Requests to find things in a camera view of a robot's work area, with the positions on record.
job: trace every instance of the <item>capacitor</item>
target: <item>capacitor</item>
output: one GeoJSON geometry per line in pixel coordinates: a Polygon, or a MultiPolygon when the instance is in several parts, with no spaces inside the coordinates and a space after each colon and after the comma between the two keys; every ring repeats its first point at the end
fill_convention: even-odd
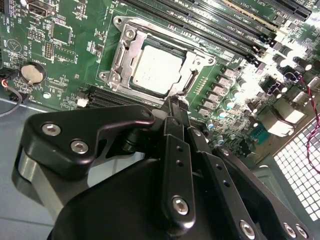
{"type": "Polygon", "coordinates": [[[309,71],[312,69],[312,64],[302,58],[298,58],[297,63],[300,67],[302,67],[305,71],[309,71]]]}
{"type": "Polygon", "coordinates": [[[245,80],[243,80],[243,79],[241,79],[239,82],[238,82],[238,84],[239,84],[239,86],[240,86],[240,88],[242,88],[242,89],[246,89],[247,87],[248,87],[248,83],[247,83],[247,81],[245,81],[245,80]]]}
{"type": "Polygon", "coordinates": [[[215,128],[214,123],[212,122],[212,120],[208,120],[206,122],[206,126],[208,127],[209,130],[212,130],[215,128]]]}
{"type": "Polygon", "coordinates": [[[224,101],[224,104],[226,105],[226,109],[232,109],[234,107],[234,102],[229,98],[224,101]]]}
{"type": "Polygon", "coordinates": [[[278,89],[276,89],[272,94],[275,96],[276,99],[282,97],[282,93],[278,89]]]}
{"type": "Polygon", "coordinates": [[[258,127],[259,122],[253,116],[249,116],[249,121],[254,128],[258,127]]]}
{"type": "Polygon", "coordinates": [[[315,70],[320,71],[320,61],[319,60],[314,61],[313,66],[314,66],[315,70]]]}
{"type": "Polygon", "coordinates": [[[278,86],[278,89],[280,90],[281,93],[286,93],[288,91],[288,88],[283,85],[282,83],[278,86]]]}
{"type": "Polygon", "coordinates": [[[232,90],[232,95],[234,96],[234,98],[239,98],[240,97],[240,95],[241,95],[241,92],[238,90],[238,89],[234,89],[234,90],[232,90]]]}
{"type": "Polygon", "coordinates": [[[224,144],[224,142],[225,142],[224,137],[223,137],[222,135],[217,136],[217,137],[216,137],[216,142],[217,142],[219,145],[224,144]]]}
{"type": "Polygon", "coordinates": [[[284,68],[285,66],[289,65],[289,61],[284,58],[283,56],[278,56],[275,60],[275,62],[281,67],[284,68]]]}
{"type": "Polygon", "coordinates": [[[254,114],[258,112],[258,109],[256,108],[256,106],[252,102],[249,102],[247,104],[247,106],[250,109],[250,111],[253,112],[254,114]]]}
{"type": "Polygon", "coordinates": [[[215,149],[215,148],[219,147],[220,145],[218,144],[217,141],[213,141],[213,142],[212,142],[212,146],[213,146],[213,148],[215,149]]]}
{"type": "Polygon", "coordinates": [[[296,55],[295,51],[287,46],[283,49],[282,53],[283,53],[283,55],[285,55],[287,58],[290,58],[290,59],[296,55]]]}
{"type": "Polygon", "coordinates": [[[29,61],[21,67],[21,75],[29,85],[36,85],[47,78],[45,68],[39,63],[29,61]]]}
{"type": "Polygon", "coordinates": [[[227,116],[227,113],[223,108],[219,108],[217,110],[217,113],[221,119],[224,119],[227,116]]]}
{"type": "Polygon", "coordinates": [[[262,107],[262,103],[259,101],[259,102],[255,105],[255,108],[259,110],[261,107],[262,107]]]}

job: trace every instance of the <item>black metal bracket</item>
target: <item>black metal bracket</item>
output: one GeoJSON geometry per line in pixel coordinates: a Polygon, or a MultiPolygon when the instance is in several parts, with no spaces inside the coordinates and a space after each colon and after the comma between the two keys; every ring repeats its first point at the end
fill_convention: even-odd
{"type": "Polygon", "coordinates": [[[254,223],[267,239],[313,239],[307,227],[229,149],[219,146],[214,153],[225,163],[254,223]]]}
{"type": "Polygon", "coordinates": [[[119,132],[149,128],[154,121],[141,105],[36,114],[26,121],[20,144],[27,156],[56,174],[80,179],[97,158],[99,141],[111,146],[119,132]]]}
{"type": "Polygon", "coordinates": [[[57,217],[52,240],[132,234],[140,240],[312,239],[232,152],[224,147],[211,152],[179,98],[169,97],[154,113],[159,116],[127,105],[27,120],[12,174],[18,171],[25,182],[12,179],[52,208],[57,217]],[[114,157],[137,150],[147,158],[87,188],[87,173],[102,152],[114,157]]]}

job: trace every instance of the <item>screw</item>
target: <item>screw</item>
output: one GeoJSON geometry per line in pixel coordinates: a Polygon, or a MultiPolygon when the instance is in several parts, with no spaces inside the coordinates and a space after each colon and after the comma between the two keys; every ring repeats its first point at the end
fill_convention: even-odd
{"type": "Polygon", "coordinates": [[[197,129],[193,129],[193,132],[195,133],[195,135],[197,135],[198,137],[201,137],[201,132],[197,129]]]}
{"type": "Polygon", "coordinates": [[[117,82],[119,82],[119,76],[117,75],[117,74],[114,74],[114,75],[112,75],[112,81],[113,82],[115,82],[115,83],[117,83],[117,82]]]}
{"type": "Polygon", "coordinates": [[[240,221],[240,228],[242,230],[242,232],[248,237],[248,239],[255,239],[256,235],[255,235],[255,231],[253,230],[253,228],[244,220],[240,221]]]}
{"type": "Polygon", "coordinates": [[[181,197],[175,197],[172,200],[173,208],[181,215],[187,215],[189,208],[188,204],[181,197]]]}
{"type": "Polygon", "coordinates": [[[226,155],[229,156],[229,152],[227,150],[225,150],[224,148],[221,148],[221,152],[226,155]]]}
{"type": "Polygon", "coordinates": [[[89,150],[88,145],[80,140],[73,141],[70,146],[72,151],[77,154],[85,154],[89,150]]]}
{"type": "Polygon", "coordinates": [[[61,133],[61,128],[58,125],[47,123],[42,126],[42,132],[49,136],[58,136],[61,133]]]}
{"type": "Polygon", "coordinates": [[[45,91],[42,96],[43,96],[43,98],[45,98],[45,99],[49,99],[49,98],[51,98],[51,93],[45,91]]]}
{"type": "Polygon", "coordinates": [[[298,230],[298,232],[299,232],[305,239],[308,238],[308,234],[306,233],[306,231],[305,231],[302,227],[300,227],[299,225],[296,225],[295,227],[296,227],[296,229],[298,230]]]}
{"type": "Polygon", "coordinates": [[[151,117],[151,114],[149,112],[145,111],[145,110],[142,110],[141,114],[146,118],[150,118],[151,117]]]}
{"type": "Polygon", "coordinates": [[[128,30],[125,32],[125,36],[126,36],[129,40],[132,40],[132,39],[135,38],[136,33],[135,33],[135,31],[133,31],[132,29],[128,29],[128,30]]]}
{"type": "Polygon", "coordinates": [[[287,223],[284,223],[283,225],[284,225],[284,229],[287,232],[287,234],[289,234],[290,237],[295,239],[297,237],[297,235],[296,235],[295,231],[292,229],[292,227],[290,227],[287,223]]]}

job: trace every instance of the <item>mounting hole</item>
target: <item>mounting hole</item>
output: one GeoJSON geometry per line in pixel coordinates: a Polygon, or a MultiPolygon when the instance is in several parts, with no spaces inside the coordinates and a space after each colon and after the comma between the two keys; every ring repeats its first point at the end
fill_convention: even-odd
{"type": "Polygon", "coordinates": [[[146,118],[150,118],[150,117],[151,117],[151,113],[150,113],[150,112],[147,112],[147,111],[145,111],[145,110],[142,110],[142,111],[141,111],[141,114],[142,114],[144,117],[146,117],[146,118]]]}
{"type": "Polygon", "coordinates": [[[117,25],[121,25],[121,24],[122,24],[121,18],[117,18],[117,19],[115,20],[115,23],[116,23],[117,25]]]}
{"type": "Polygon", "coordinates": [[[224,184],[227,188],[230,188],[230,183],[228,183],[226,180],[223,180],[223,184],[224,184]]]}
{"type": "Polygon", "coordinates": [[[183,166],[184,166],[184,163],[183,163],[182,161],[180,161],[180,160],[177,160],[175,163],[176,163],[179,167],[183,167],[183,166]]]}
{"type": "Polygon", "coordinates": [[[172,118],[172,122],[173,122],[175,125],[177,125],[177,126],[180,125],[180,122],[179,122],[177,119],[175,119],[175,118],[172,118]]]}
{"type": "Polygon", "coordinates": [[[184,151],[184,150],[182,149],[182,147],[180,147],[180,146],[177,146],[176,149],[177,149],[177,151],[180,152],[180,153],[182,153],[182,152],[184,151]]]}
{"type": "Polygon", "coordinates": [[[222,166],[220,166],[219,164],[215,165],[217,169],[222,170],[222,166]]]}

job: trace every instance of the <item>dimm slot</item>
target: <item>dimm slot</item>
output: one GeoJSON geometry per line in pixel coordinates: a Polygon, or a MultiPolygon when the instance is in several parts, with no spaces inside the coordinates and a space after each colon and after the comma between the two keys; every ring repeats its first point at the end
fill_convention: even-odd
{"type": "MultiPolygon", "coordinates": [[[[202,9],[204,11],[207,11],[210,14],[219,16],[219,17],[225,19],[226,21],[230,21],[231,23],[233,23],[239,27],[245,28],[246,31],[250,32],[253,36],[255,36],[258,39],[259,39],[259,36],[262,34],[262,32],[260,30],[245,24],[244,22],[234,18],[233,16],[228,15],[227,13],[225,13],[217,8],[214,8],[213,6],[207,4],[206,2],[202,2],[201,0],[199,0],[198,4],[196,4],[196,6],[198,6],[200,9],[202,9]]],[[[243,15],[237,11],[234,11],[229,6],[223,6],[223,7],[228,8],[230,11],[234,12],[234,14],[241,15],[241,17],[246,19],[248,22],[252,21],[252,19],[250,19],[246,15],[243,15]]],[[[255,22],[255,24],[258,25],[260,28],[264,28],[264,26],[262,24],[260,24],[259,22],[255,22]]]]}
{"type": "Polygon", "coordinates": [[[129,7],[132,7],[132,8],[138,8],[140,11],[146,13],[147,15],[150,15],[150,16],[156,16],[160,19],[165,19],[167,20],[173,27],[177,28],[177,29],[182,29],[183,31],[185,31],[186,33],[189,33],[189,34],[192,34],[192,35],[195,35],[197,36],[198,38],[202,39],[202,40],[205,40],[206,42],[208,43],[213,43],[213,45],[216,45],[217,47],[220,47],[220,48],[225,48],[227,49],[228,51],[230,51],[231,53],[236,53],[238,55],[240,55],[242,58],[247,58],[248,56],[248,53],[246,51],[243,51],[239,48],[236,48],[234,46],[231,46],[227,43],[225,43],[224,41],[221,41],[220,39],[212,36],[212,35],[209,35],[205,32],[200,32],[198,29],[192,27],[192,26],[187,26],[185,22],[183,21],[180,21],[174,17],[172,17],[171,15],[168,15],[167,13],[166,14],[162,14],[162,12],[160,11],[155,11],[154,8],[148,6],[148,5],[145,5],[145,4],[141,4],[140,2],[138,1],[135,1],[135,0],[118,0],[119,3],[122,3],[122,4],[126,4],[127,6],[129,7]]]}
{"type": "MultiPolygon", "coordinates": [[[[141,4],[145,4],[145,5],[147,5],[147,6],[151,7],[151,8],[153,7],[153,6],[149,5],[148,3],[145,3],[145,2],[143,2],[141,0],[136,0],[136,2],[140,2],[141,4]]],[[[160,3],[159,1],[155,1],[155,0],[152,0],[152,2],[157,3],[158,6],[162,5],[162,7],[165,8],[165,9],[169,8],[168,9],[169,13],[162,11],[163,14],[166,14],[166,15],[170,14],[170,16],[173,16],[175,14],[176,16],[178,16],[178,18],[179,17],[183,17],[185,20],[182,20],[182,22],[184,24],[187,24],[187,25],[190,25],[190,26],[194,26],[190,22],[190,21],[193,21],[196,24],[196,26],[194,26],[194,27],[196,27],[198,30],[200,30],[200,31],[202,31],[204,33],[207,33],[209,35],[213,35],[216,38],[220,38],[221,40],[224,40],[224,41],[228,42],[229,44],[232,44],[236,48],[240,48],[240,49],[242,49],[243,51],[246,51],[246,52],[251,52],[253,47],[254,47],[253,45],[246,45],[245,43],[237,40],[235,37],[232,37],[232,36],[230,36],[228,34],[223,33],[222,31],[220,31],[218,29],[215,29],[215,28],[212,28],[211,26],[208,26],[209,21],[207,21],[207,20],[203,20],[203,21],[206,21],[206,24],[203,24],[203,23],[201,23],[200,21],[196,20],[194,17],[192,17],[189,14],[183,14],[180,11],[173,10],[171,6],[164,5],[164,4],[160,3]]]]}
{"type": "MultiPolygon", "coordinates": [[[[169,8],[173,8],[176,11],[184,11],[182,12],[182,14],[185,15],[186,18],[189,19],[194,19],[196,22],[201,22],[203,23],[206,27],[210,28],[214,28],[217,31],[227,35],[229,38],[231,39],[236,39],[237,41],[246,44],[247,46],[249,46],[250,48],[252,48],[253,46],[257,47],[252,41],[248,40],[247,38],[244,38],[243,36],[240,36],[236,31],[231,31],[228,28],[225,28],[211,20],[205,19],[203,16],[201,16],[199,13],[194,12],[192,10],[189,10],[185,7],[182,7],[181,5],[172,2],[172,0],[157,0],[158,2],[163,3],[164,5],[168,6],[169,8]]],[[[234,24],[230,23],[230,22],[226,22],[223,18],[216,16],[216,19],[222,22],[225,22],[226,24],[230,25],[231,27],[237,29],[239,27],[235,26],[234,24]]],[[[250,34],[249,32],[245,31],[244,29],[242,29],[242,32],[245,32],[246,34],[248,34],[249,36],[255,38],[256,36],[250,34]]]]}

